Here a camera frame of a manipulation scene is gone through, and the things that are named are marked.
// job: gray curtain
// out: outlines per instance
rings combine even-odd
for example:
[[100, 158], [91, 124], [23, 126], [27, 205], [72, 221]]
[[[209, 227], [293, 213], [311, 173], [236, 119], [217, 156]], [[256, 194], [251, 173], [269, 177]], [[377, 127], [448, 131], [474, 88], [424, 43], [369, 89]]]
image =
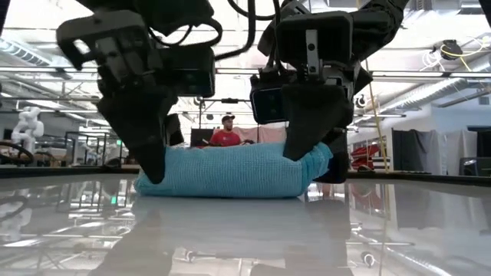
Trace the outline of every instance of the gray curtain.
[[436, 131], [392, 130], [394, 170], [441, 174], [441, 143]]

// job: blue cloth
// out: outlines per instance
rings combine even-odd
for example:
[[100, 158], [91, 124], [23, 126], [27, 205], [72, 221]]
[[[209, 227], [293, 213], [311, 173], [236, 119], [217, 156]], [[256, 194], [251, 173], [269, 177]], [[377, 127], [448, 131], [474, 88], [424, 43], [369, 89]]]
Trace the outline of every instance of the blue cloth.
[[145, 196], [274, 199], [301, 195], [328, 171], [330, 149], [319, 143], [299, 161], [283, 157], [284, 143], [205, 149], [168, 148], [163, 181], [144, 173], [134, 183]]

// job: ceiling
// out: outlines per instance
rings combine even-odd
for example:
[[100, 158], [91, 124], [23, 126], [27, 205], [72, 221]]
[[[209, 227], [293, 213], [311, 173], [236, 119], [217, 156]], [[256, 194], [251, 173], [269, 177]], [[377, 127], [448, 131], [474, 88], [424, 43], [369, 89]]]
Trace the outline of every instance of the ceiling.
[[[219, 54], [242, 47], [246, 42], [247, 18], [237, 15], [223, 0], [210, 0], [210, 2], [215, 9], [214, 18], [222, 24], [225, 30], [222, 41], [214, 47], [215, 53]], [[463, 63], [458, 59], [455, 61], [441, 60], [438, 63], [438, 59], [430, 56], [429, 53], [433, 46], [441, 44], [441, 41], [446, 39], [457, 40], [464, 53], [469, 54], [465, 57], [468, 63], [487, 55], [491, 51], [488, 48], [491, 42], [489, 39], [491, 30], [484, 15], [480, 14], [482, 11], [479, 12], [479, 8], [476, 8], [477, 1], [465, 2], [464, 4], [457, 0], [418, 1], [418, 3], [422, 3], [426, 10], [416, 10], [414, 8], [416, 3], [411, 2], [405, 11], [404, 28], [399, 30], [396, 38], [387, 47], [369, 57], [367, 62], [363, 64], [364, 67], [368, 66], [370, 71], [464, 71]], [[239, 0], [239, 5], [246, 8], [246, 0]], [[357, 2], [355, 0], [312, 0], [304, 2], [304, 5], [313, 12], [339, 9], [349, 12], [356, 9]], [[270, 1], [256, 1], [256, 10], [261, 15], [269, 15], [273, 13], [272, 3]], [[11, 3], [0, 42], [3, 42], [4, 50], [5, 43], [13, 43], [28, 49], [33, 57], [38, 58], [37, 62], [44, 62], [44, 66], [69, 66], [55, 44], [55, 30], [63, 21], [90, 14], [90, 11], [75, 0], [15, 0]], [[257, 23], [256, 43], [267, 24], [268, 22]], [[176, 31], [166, 38], [166, 41], [177, 41], [184, 32], [185, 29]], [[207, 27], [200, 27], [193, 30], [186, 43], [206, 41], [214, 36], [214, 31]], [[35, 66], [32, 60], [22, 60], [7, 51], [2, 52], [0, 60], [2, 66]], [[266, 58], [253, 47], [245, 54], [218, 62], [216, 67], [257, 68], [264, 66], [265, 63]], [[26, 81], [34, 82], [54, 92], [47, 94], [48, 97], [56, 97], [56, 94], [61, 95], [63, 90], [65, 93], [69, 92], [68, 95], [65, 95], [66, 97], [100, 96], [94, 82], [97, 79], [95, 74], [71, 74], [70, 82], [64, 84], [59, 77], [53, 77], [52, 74], [29, 73], [15, 74], [15, 76], [22, 77]], [[248, 99], [249, 77], [250, 75], [244, 74], [217, 75], [214, 98]], [[391, 79], [390, 82], [375, 81], [372, 83], [371, 89], [377, 104], [383, 105], [421, 84], [421, 82], [416, 81]], [[369, 91], [370, 87], [366, 87], [362, 93], [368, 97]], [[95, 106], [89, 102], [67, 104], [81, 109], [95, 109]], [[210, 104], [207, 104], [207, 113], [212, 113], [214, 118], [212, 120], [206, 119], [206, 116], [202, 118], [206, 127], [219, 126], [219, 118], [227, 112], [237, 115], [237, 125], [243, 127], [255, 125], [250, 106], [245, 103], [225, 104], [217, 102], [211, 106]], [[190, 130], [191, 127], [196, 127], [199, 122], [198, 106], [193, 103], [193, 99], [181, 99], [174, 110], [188, 112], [186, 118], [182, 118], [185, 133], [188, 133], [187, 130]], [[357, 112], [363, 113], [368, 112], [368, 110], [357, 110]], [[96, 118], [97, 115], [80, 114], [80, 116]]]

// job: curtain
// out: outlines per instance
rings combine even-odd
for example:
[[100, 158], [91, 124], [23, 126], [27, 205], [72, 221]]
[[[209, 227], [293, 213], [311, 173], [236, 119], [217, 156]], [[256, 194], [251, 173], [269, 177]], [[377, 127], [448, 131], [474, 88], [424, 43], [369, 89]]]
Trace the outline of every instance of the curtain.
[[392, 143], [394, 170], [443, 173], [445, 157], [440, 154], [440, 144], [444, 143], [444, 137], [435, 130], [392, 130]]
[[284, 142], [286, 140], [286, 128], [284, 127], [259, 127], [259, 142], [273, 143]]
[[234, 127], [232, 130], [239, 135], [240, 140], [252, 140], [256, 143], [274, 143], [283, 142], [286, 140], [286, 128], [271, 128], [271, 127], [253, 127], [253, 128], [241, 128]]
[[[213, 133], [219, 132], [221, 129], [214, 129]], [[258, 128], [253, 127], [253, 128], [241, 128], [241, 127], [234, 127], [232, 130], [234, 133], [239, 135], [240, 140], [252, 140], [254, 142], [258, 142]]]
[[491, 157], [491, 131], [477, 133], [477, 157]]
[[475, 157], [477, 152], [477, 133], [459, 130], [444, 134], [446, 144], [442, 145], [442, 153], [446, 155], [446, 168], [449, 176], [458, 176], [460, 159]]

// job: red object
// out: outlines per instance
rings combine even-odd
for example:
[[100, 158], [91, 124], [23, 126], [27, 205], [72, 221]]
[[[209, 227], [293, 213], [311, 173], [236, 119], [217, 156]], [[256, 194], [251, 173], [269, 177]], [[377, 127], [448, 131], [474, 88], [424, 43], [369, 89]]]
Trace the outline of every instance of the red object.
[[374, 163], [372, 162], [371, 158], [377, 153], [379, 150], [381, 150], [378, 145], [370, 145], [368, 147], [360, 147], [355, 149], [352, 153], [351, 156], [353, 157], [354, 161], [351, 163], [351, 167], [353, 169], [358, 169], [361, 165], [366, 165], [370, 167], [371, 169], [374, 168]]
[[213, 134], [212, 139], [209, 142], [221, 146], [238, 146], [240, 144], [240, 137], [233, 132], [220, 130]]

